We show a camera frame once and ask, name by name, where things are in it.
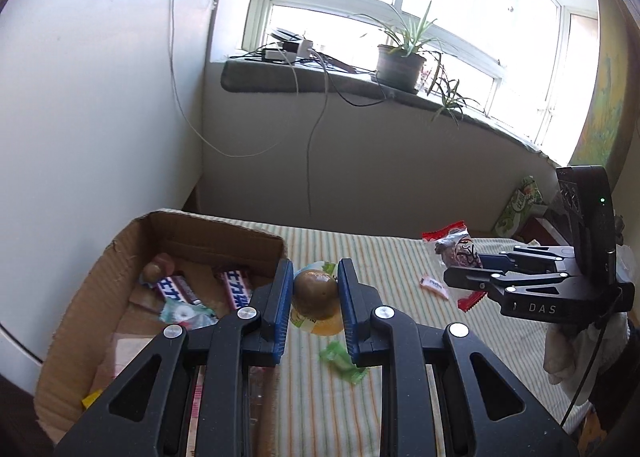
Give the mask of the green candy wrapper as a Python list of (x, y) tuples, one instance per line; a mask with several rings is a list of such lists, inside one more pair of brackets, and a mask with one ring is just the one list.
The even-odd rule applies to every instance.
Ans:
[(328, 364), (343, 380), (358, 385), (366, 377), (367, 369), (359, 368), (341, 342), (331, 341), (320, 351), (320, 359)]

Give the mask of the green gift bag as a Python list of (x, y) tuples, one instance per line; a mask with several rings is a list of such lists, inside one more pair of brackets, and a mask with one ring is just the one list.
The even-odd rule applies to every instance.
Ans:
[(527, 175), (512, 192), (509, 201), (498, 216), (492, 232), (497, 237), (512, 237), (529, 218), (534, 206), (543, 205), (544, 197), (542, 197), (536, 180), (531, 175)]

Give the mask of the landscape wall painting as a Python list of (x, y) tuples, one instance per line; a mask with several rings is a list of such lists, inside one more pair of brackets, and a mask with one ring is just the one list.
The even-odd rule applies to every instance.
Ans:
[(570, 163), (601, 165), (615, 184), (630, 143), (629, 126), (624, 123), (629, 36), (622, 0), (598, 0), (598, 29), (596, 82)]

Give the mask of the potted spider plant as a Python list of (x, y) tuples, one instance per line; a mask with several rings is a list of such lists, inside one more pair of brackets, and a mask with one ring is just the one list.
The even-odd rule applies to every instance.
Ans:
[(431, 18), (432, 2), (428, 2), (421, 17), (410, 16), (393, 5), (393, 20), (383, 20), (367, 13), (357, 13), (375, 24), (386, 36), (384, 44), (378, 44), (378, 63), (374, 79), (376, 83), (411, 94), (423, 92), (439, 97), (435, 117), (447, 113), (454, 123), (461, 121), (469, 105), (480, 102), (460, 92), (460, 79), (447, 72), (440, 39), (432, 33), (436, 18)]

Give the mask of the white window frame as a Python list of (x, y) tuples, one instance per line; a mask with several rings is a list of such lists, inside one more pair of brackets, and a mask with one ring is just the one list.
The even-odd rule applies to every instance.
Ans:
[(243, 46), (281, 27), (373, 68), (388, 29), (407, 24), (425, 24), (427, 66), (442, 66), (471, 110), (570, 157), (596, 77), (597, 0), (248, 0)]

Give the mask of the short Snickers bar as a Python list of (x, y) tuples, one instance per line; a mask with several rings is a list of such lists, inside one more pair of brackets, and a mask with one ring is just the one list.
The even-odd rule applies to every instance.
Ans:
[(227, 293), (230, 310), (237, 311), (250, 305), (253, 290), (247, 273), (242, 269), (220, 272), (217, 275)]

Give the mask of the white power strip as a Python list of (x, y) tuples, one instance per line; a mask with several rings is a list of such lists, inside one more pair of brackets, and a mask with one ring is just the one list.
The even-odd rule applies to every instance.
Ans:
[(309, 59), (314, 42), (303, 35), (277, 28), (270, 33), (272, 42), (260, 50), (260, 58), (267, 62), (283, 62), (293, 65), (296, 61)]

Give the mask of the white lace cloth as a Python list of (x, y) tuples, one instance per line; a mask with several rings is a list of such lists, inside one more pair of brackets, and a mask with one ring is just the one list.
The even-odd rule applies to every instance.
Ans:
[(570, 394), (587, 375), (585, 387), (591, 388), (598, 372), (622, 355), (629, 337), (626, 313), (615, 313), (603, 331), (590, 325), (578, 333), (572, 326), (549, 324), (544, 339), (544, 371), (549, 382)]

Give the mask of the striped tablecloth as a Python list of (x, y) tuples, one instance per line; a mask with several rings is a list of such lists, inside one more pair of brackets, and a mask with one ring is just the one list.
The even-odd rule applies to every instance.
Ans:
[(291, 328), (264, 452), (271, 456), (573, 456), (576, 445), (527, 390), (532, 373), (503, 364), (454, 310), (411, 280), (434, 258), (418, 240), (277, 226), (296, 264), (351, 259), (378, 290), (378, 365), (350, 385), (321, 362), (322, 339)]

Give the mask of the long Snickers bar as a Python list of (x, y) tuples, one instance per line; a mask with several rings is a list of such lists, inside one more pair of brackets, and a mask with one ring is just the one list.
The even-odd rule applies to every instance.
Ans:
[(191, 305), (200, 305), (202, 303), (189, 286), (186, 278), (181, 274), (162, 278), (160, 281), (157, 281), (154, 287), (166, 300), (174, 300)]

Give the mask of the yellow candy packet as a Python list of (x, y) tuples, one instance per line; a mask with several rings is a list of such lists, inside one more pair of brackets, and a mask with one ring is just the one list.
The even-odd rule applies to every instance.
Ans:
[(88, 409), (102, 394), (102, 389), (97, 389), (96, 391), (91, 392), (83, 399), (81, 399), (81, 405), (84, 409)]

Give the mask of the pink biscuit packet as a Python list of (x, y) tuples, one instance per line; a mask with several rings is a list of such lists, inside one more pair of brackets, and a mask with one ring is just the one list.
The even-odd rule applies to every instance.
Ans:
[(433, 293), (433, 295), (438, 295), (439, 298), (442, 298), (443, 300), (449, 300), (449, 292), (447, 287), (430, 276), (424, 276), (420, 279), (420, 287), (424, 290), (427, 290), (428, 292)]

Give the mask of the small brown nut candy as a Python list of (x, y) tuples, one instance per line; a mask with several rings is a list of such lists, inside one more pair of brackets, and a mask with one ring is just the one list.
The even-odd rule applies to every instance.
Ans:
[(146, 263), (142, 269), (139, 281), (142, 285), (153, 286), (163, 278), (175, 273), (176, 263), (168, 253), (159, 253)]

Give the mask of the large red date snack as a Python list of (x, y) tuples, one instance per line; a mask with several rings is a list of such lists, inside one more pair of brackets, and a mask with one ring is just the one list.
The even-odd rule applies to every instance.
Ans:
[[(480, 255), (475, 249), (468, 226), (463, 221), (454, 222), (437, 231), (422, 234), (422, 239), (433, 246), (435, 255), (440, 256), (440, 265), (444, 269), (452, 266), (483, 267)], [(483, 291), (465, 291), (449, 287), (443, 279), (436, 281), (447, 287), (449, 300), (462, 312), (469, 312), (486, 295)]]

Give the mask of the green mint candy packet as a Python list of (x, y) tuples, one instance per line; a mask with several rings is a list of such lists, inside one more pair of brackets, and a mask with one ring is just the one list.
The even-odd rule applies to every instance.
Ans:
[(203, 304), (167, 300), (160, 311), (160, 321), (180, 325), (186, 330), (194, 330), (216, 325), (218, 317)]

